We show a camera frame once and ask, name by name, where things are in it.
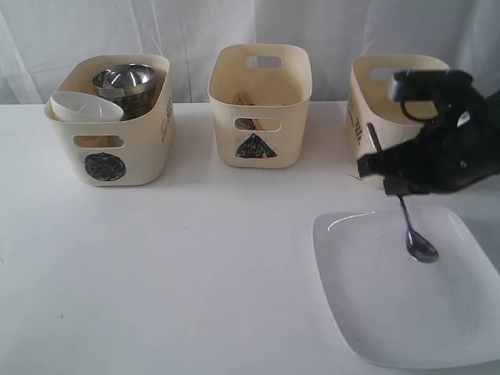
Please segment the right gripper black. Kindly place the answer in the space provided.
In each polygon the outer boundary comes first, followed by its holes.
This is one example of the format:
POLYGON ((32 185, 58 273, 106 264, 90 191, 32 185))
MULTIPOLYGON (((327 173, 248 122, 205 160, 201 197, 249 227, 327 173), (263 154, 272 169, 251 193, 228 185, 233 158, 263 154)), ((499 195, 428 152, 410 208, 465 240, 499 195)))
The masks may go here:
POLYGON ((419 134, 381 152, 360 156, 361 178, 381 175, 390 196, 449 194, 499 171, 499 93, 485 97, 470 74, 449 70, 431 93, 436 109, 419 134))

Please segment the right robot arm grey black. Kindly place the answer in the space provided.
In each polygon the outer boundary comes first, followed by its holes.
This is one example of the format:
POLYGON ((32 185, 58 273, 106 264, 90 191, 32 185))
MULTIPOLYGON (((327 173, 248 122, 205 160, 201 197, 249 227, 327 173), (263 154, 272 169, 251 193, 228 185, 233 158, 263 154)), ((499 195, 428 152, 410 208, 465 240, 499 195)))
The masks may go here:
POLYGON ((360 177, 378 175, 387 195, 451 194, 499 172, 499 93, 484 97, 463 70, 400 70, 389 98, 416 120, 409 101, 433 103, 419 133, 360 156, 360 177))

